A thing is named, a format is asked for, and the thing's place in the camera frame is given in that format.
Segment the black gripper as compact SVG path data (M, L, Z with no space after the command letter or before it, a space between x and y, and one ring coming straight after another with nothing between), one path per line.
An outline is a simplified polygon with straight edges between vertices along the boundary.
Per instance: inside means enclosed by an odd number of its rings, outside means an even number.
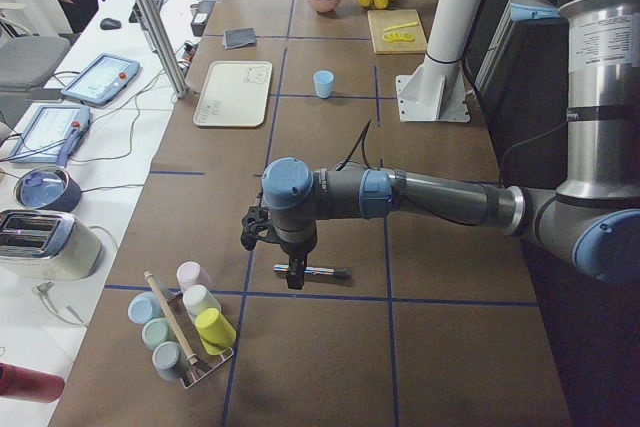
M287 287L292 290L302 290L311 247L307 244L287 244L285 251L289 259L285 275Z

